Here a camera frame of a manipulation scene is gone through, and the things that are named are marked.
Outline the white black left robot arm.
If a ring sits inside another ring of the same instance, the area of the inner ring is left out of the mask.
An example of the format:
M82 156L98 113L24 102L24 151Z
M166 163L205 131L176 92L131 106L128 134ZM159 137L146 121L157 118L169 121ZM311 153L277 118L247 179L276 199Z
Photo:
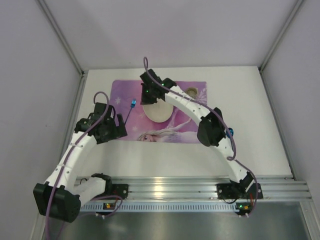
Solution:
M92 159L91 150L125 136L122 114L116 113L112 105L95 103L93 112L76 123L71 142L55 170L44 183L35 185L33 195L39 214L71 223L81 207L93 199L126 199L128 184L113 183L104 173L93 173L76 185L86 161Z

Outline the speckled white small cup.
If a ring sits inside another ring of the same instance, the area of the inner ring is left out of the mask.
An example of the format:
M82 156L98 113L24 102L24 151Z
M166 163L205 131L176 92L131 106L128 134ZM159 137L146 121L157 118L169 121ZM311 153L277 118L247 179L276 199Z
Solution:
M187 95L189 95L191 98L193 99L197 99L198 96L199 96L199 91L196 87L188 87L186 90L185 90L185 93Z

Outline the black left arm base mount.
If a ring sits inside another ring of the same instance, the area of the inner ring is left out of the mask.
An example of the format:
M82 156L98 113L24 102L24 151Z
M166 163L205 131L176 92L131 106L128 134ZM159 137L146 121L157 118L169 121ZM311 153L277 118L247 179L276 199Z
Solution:
M110 176L94 175L86 181L80 181L80 184L74 186L73 194L79 196L82 204L100 199L118 199L124 200L128 197L129 185L113 183Z

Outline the cream round plate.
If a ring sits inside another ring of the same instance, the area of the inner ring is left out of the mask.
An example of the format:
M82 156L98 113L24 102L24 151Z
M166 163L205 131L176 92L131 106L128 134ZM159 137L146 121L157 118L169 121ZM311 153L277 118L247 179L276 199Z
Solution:
M145 115L155 123L164 123L173 114L174 106L159 99L157 103L142 106Z

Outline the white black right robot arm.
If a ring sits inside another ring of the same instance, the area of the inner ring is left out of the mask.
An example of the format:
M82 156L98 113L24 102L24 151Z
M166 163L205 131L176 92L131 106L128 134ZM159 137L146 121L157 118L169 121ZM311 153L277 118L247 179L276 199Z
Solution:
M226 168L235 191L247 193L252 186L258 188L258 181L252 171L236 160L235 140L223 120L219 108L211 109L185 93L177 83L169 78L162 80L153 69L140 75L142 80L141 103L150 105L158 100L178 108L198 126L199 142L220 154L220 161Z

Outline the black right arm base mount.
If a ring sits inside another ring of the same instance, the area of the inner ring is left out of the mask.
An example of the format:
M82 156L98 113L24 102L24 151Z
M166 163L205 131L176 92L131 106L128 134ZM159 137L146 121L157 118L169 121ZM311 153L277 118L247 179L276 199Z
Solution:
M219 200L260 200L264 198L261 185L258 184L257 187L255 183L247 191L239 190L232 183L219 183L216 185L216 190Z

